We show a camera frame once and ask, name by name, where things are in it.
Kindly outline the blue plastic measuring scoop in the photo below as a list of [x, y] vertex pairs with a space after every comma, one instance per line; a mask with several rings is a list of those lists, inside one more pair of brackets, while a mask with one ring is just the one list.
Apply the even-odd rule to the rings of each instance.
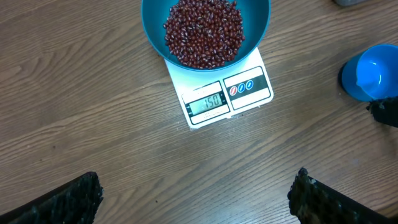
[[341, 86], [359, 101], [397, 96], [397, 46], [375, 45], [354, 56], [341, 71]]

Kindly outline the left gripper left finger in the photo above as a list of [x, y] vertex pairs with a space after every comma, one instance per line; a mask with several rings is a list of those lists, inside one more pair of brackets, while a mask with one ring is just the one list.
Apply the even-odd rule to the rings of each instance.
[[92, 224], [103, 201], [96, 172], [87, 172], [60, 187], [1, 215], [8, 224]]

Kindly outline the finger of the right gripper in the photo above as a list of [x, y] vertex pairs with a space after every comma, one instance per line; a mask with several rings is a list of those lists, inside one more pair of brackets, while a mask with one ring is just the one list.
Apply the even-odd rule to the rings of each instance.
[[398, 127], [397, 97], [371, 101], [366, 109], [373, 115], [375, 121], [392, 127]]

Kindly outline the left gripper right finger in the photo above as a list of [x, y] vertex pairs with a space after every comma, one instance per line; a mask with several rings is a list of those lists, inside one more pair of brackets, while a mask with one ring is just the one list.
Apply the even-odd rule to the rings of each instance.
[[391, 224], [374, 210], [310, 177], [301, 168], [287, 194], [290, 214], [305, 224]]

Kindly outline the red beans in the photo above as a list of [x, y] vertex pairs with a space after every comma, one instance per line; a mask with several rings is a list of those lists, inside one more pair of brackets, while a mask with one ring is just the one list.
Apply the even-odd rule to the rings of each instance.
[[184, 66], [214, 69], [234, 60], [243, 42], [236, 1], [180, 0], [163, 24], [165, 45]]

